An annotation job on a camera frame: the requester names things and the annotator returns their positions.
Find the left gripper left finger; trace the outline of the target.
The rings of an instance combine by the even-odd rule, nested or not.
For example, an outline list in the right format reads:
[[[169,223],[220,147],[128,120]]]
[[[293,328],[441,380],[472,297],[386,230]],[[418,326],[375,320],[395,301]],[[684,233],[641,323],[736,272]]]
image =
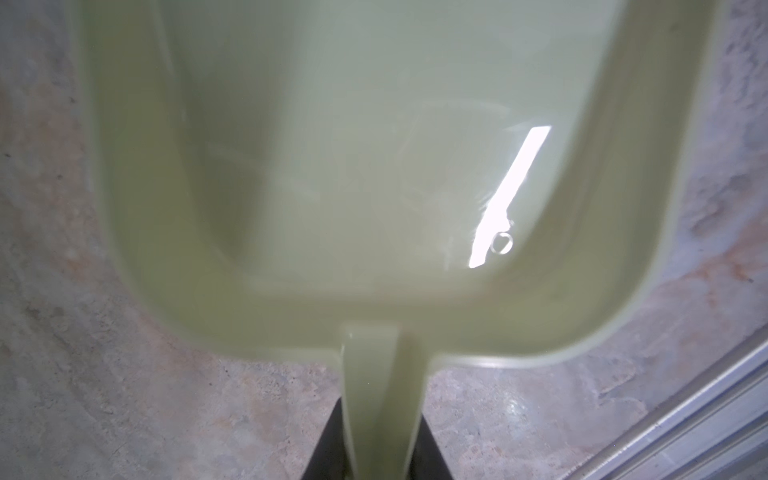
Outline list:
[[[348,458],[344,443],[342,400],[338,399],[301,477],[302,480],[344,480]]]

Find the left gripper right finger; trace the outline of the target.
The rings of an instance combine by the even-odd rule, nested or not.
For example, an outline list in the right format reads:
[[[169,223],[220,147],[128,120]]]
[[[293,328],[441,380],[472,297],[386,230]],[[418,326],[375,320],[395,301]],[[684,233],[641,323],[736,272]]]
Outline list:
[[[453,476],[424,416],[410,463],[411,480],[452,480]]]

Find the green dustpan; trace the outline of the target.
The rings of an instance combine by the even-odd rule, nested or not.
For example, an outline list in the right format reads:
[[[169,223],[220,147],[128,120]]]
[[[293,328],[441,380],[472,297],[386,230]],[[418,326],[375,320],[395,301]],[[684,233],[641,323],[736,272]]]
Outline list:
[[[557,363],[661,269],[722,1],[71,1],[103,230],[176,334],[338,369],[357,479],[428,377]]]

